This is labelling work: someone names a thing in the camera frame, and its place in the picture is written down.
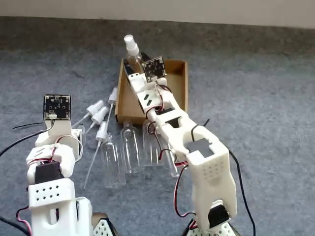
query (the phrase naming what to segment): white 3d printed robot arm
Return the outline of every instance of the white 3d printed robot arm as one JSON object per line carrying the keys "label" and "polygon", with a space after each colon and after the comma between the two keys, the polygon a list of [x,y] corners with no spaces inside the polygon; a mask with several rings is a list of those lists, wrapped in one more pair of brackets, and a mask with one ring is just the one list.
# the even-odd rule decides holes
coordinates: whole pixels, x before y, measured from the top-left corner
{"label": "white 3d printed robot arm", "polygon": [[166,85],[165,78],[148,83],[145,74],[134,73],[128,75],[128,80],[144,114],[156,122],[157,131],[169,142],[177,162],[188,161],[198,227],[203,232],[218,233],[237,214],[227,147],[192,121],[171,92],[156,89],[156,85]]}

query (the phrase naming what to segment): white spray cap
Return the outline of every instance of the white spray cap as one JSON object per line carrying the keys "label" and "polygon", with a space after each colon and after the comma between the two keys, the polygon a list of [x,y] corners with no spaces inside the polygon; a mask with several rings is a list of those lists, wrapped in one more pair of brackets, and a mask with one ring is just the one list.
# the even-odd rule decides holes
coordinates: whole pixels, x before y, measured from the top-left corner
{"label": "white spray cap", "polygon": [[136,56],[140,50],[138,44],[134,41],[134,38],[131,34],[128,34],[124,37],[126,43],[127,51],[130,56]]}
{"label": "white spray cap", "polygon": [[104,142],[106,140],[106,122],[103,121],[100,124],[99,130],[96,133],[96,140],[99,142]]}
{"label": "white spray cap", "polygon": [[89,106],[87,108],[87,112],[90,113],[91,116],[94,116],[103,106],[105,106],[103,100],[99,100],[98,102]]}
{"label": "white spray cap", "polygon": [[112,93],[109,96],[108,103],[116,104],[116,100],[117,100],[117,87],[114,87]]}
{"label": "white spray cap", "polygon": [[108,112],[108,107],[102,107],[94,116],[92,116],[93,123],[100,125]]}

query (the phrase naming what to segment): plastic bottle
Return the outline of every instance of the plastic bottle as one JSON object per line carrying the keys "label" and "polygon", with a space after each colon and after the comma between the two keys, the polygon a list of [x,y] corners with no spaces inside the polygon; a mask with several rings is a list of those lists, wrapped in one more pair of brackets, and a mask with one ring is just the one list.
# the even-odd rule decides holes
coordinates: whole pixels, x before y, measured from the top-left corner
{"label": "plastic bottle", "polygon": [[117,145],[113,143],[112,135],[107,134],[106,142],[101,146],[104,170],[104,186],[118,188],[126,184],[123,158],[118,152]]}
{"label": "plastic bottle", "polygon": [[[142,126],[142,138],[143,138],[143,163],[144,166],[154,166],[163,164],[163,160],[159,161],[158,156],[160,154],[160,148],[157,139],[153,134],[148,133],[148,126],[151,121],[146,120]],[[154,128],[154,125],[150,125],[150,131]]]}
{"label": "plastic bottle", "polygon": [[126,161],[126,171],[128,173],[137,173],[144,170],[144,167],[141,165],[142,156],[139,150],[138,130],[130,122],[124,122],[121,137]]}
{"label": "plastic bottle", "polygon": [[[171,149],[169,143],[165,139],[160,139],[160,143],[163,149]],[[163,153],[163,159],[166,162],[166,166],[170,171],[172,177],[178,177],[180,174],[180,170],[175,166],[175,156],[170,151],[165,151]]]}
{"label": "plastic bottle", "polygon": [[125,60],[128,62],[129,66],[132,68],[134,73],[143,73],[142,63],[143,59],[138,47],[138,44],[134,41],[131,34],[124,37],[127,48],[127,56]]}

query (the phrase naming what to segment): floor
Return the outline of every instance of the floor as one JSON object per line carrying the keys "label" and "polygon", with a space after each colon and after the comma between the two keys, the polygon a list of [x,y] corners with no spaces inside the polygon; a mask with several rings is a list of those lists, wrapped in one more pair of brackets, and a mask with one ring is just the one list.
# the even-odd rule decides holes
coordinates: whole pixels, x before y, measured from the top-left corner
{"label": "floor", "polygon": [[[45,93],[72,95],[72,120],[117,84],[125,55],[123,36],[132,33],[151,56],[189,64],[189,115],[237,155],[257,235],[313,235],[315,225],[315,31],[175,22],[0,18],[0,149],[41,126]],[[119,141],[121,126],[111,132]],[[127,176],[119,190],[102,186],[101,158],[89,186],[82,184],[96,148],[87,136],[72,180],[77,196],[106,212],[123,236],[179,236],[189,219],[173,209],[175,179],[164,167]],[[30,139],[0,158],[1,215],[14,219],[28,204],[25,158]],[[241,235],[252,235],[236,166]],[[189,173],[180,187],[180,211],[190,209]],[[22,217],[30,219],[29,213]],[[18,231],[0,223],[1,235]]]}

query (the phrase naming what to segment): cardboard tray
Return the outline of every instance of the cardboard tray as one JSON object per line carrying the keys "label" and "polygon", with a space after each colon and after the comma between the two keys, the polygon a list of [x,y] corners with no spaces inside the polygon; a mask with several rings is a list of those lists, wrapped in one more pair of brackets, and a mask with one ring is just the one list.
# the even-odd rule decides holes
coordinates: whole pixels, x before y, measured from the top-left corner
{"label": "cardboard tray", "polygon": [[[167,86],[172,90],[179,106],[188,111],[188,64],[182,60],[165,60]],[[117,103],[115,109],[116,121],[123,123],[131,121],[133,124],[143,124],[143,114],[136,96],[127,81],[123,61],[120,67]]]}

